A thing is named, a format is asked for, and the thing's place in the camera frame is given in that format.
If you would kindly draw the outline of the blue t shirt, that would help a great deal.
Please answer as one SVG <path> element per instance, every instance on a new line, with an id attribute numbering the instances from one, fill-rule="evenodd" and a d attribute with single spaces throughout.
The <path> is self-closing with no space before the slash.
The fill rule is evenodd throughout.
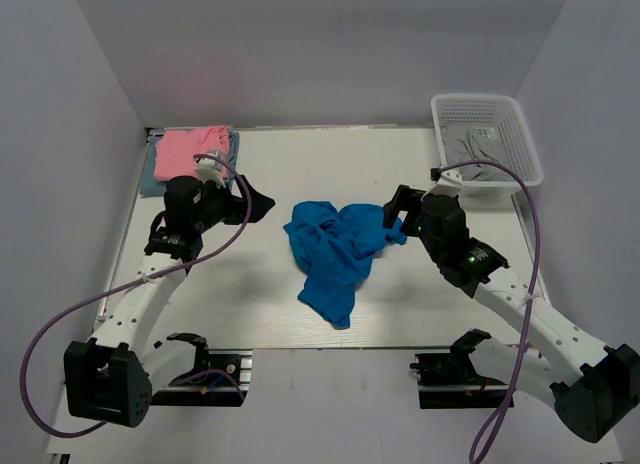
<path id="1" fill-rule="evenodd" d="M 356 288 L 370 275 L 376 256 L 407 241 L 400 220 L 386 228 L 383 218 L 379 205 L 338 210 L 327 201 L 304 201 L 284 226 L 294 261 L 306 275 L 298 299 L 337 329 L 351 325 Z"/>

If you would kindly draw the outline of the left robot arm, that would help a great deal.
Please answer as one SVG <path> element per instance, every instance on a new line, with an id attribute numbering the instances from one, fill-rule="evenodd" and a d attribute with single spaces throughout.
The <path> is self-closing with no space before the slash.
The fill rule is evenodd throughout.
<path id="1" fill-rule="evenodd" d="M 257 223 L 274 199 L 247 181 L 235 196 L 215 181 L 194 177 L 169 181 L 164 209 L 153 220 L 139 275 L 106 321 L 85 342 L 64 354 L 69 413 L 99 422 L 138 426 L 153 396 L 175 381 L 199 380 L 209 368 L 205 338 L 174 333 L 147 347 L 172 294 L 185 281 L 203 247 L 203 234 L 217 224 Z"/>

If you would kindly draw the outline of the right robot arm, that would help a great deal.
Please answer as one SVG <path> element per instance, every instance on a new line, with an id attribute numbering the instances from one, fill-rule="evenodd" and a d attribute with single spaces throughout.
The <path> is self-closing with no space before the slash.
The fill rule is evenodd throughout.
<path id="1" fill-rule="evenodd" d="M 421 241 L 445 281 L 526 331 L 541 355 L 524 356 L 517 388 L 552 408 L 574 435 L 597 443 L 638 406 L 638 353 L 605 344 L 541 298 L 527 305 L 527 287 L 507 259 L 471 237 L 458 198 L 401 185 L 383 212 L 386 228 L 404 212 L 401 231 Z"/>

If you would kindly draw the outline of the grey-blue folded t shirt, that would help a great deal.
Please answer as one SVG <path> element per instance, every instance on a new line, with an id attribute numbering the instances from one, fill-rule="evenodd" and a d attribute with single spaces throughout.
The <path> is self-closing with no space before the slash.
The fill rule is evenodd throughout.
<path id="1" fill-rule="evenodd" d="M 156 164 L 156 145 L 163 135 L 150 135 L 147 139 L 145 162 L 139 183 L 139 193 L 144 198 L 162 197 L 165 192 L 165 183 L 157 181 L 154 177 Z M 240 148 L 240 134 L 229 132 L 230 152 L 228 163 L 235 168 Z"/>

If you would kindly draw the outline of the pink folded t shirt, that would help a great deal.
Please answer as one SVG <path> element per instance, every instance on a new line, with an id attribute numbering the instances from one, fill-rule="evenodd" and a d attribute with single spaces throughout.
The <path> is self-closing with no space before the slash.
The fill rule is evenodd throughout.
<path id="1" fill-rule="evenodd" d="M 226 126 L 168 130 L 156 144 L 154 178 L 160 182 L 179 176 L 196 178 L 194 155 L 213 151 L 228 156 L 230 139 Z"/>

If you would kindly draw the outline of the grey t shirt in basket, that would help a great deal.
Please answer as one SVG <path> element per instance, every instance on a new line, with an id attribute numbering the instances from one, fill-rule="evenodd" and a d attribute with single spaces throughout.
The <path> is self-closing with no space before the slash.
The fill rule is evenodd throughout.
<path id="1" fill-rule="evenodd" d="M 480 129 L 447 126 L 441 129 L 442 141 L 448 164 L 469 161 L 491 161 L 506 166 L 501 141 L 490 137 Z M 499 168 L 483 164 L 462 166 L 458 169 L 465 181 L 511 181 L 512 178 Z"/>

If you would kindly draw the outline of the white plastic basket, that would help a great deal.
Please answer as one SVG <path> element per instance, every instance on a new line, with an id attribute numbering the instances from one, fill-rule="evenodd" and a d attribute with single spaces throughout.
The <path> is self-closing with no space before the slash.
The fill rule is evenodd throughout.
<path id="1" fill-rule="evenodd" d="M 534 142 L 515 99 L 494 94 L 439 94 L 431 99 L 431 110 L 443 166 L 451 164 L 446 161 L 441 129 L 462 126 L 480 129 L 490 137 L 498 138 L 506 157 L 504 167 L 517 174 L 527 186 L 534 187 L 543 181 Z M 520 186 L 513 178 L 511 181 L 493 182 L 465 181 L 462 178 L 462 194 L 466 197 L 497 198 L 512 195 L 519 190 Z"/>

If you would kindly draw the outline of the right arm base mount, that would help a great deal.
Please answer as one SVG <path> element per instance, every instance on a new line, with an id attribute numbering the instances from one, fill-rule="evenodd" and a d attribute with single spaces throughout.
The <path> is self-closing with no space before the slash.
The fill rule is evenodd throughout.
<path id="1" fill-rule="evenodd" d="M 502 403 L 507 383 L 478 374 L 470 359 L 490 337 L 472 329 L 448 349 L 415 355 L 409 368 L 417 378 L 422 410 L 494 409 Z"/>

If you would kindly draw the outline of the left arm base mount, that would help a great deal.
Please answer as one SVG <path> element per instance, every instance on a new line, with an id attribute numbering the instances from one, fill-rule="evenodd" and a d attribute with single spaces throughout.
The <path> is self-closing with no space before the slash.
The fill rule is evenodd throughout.
<path id="1" fill-rule="evenodd" d="M 211 349 L 193 333 L 157 341 L 143 357 L 152 406 L 240 407 L 251 381 L 253 352 Z"/>

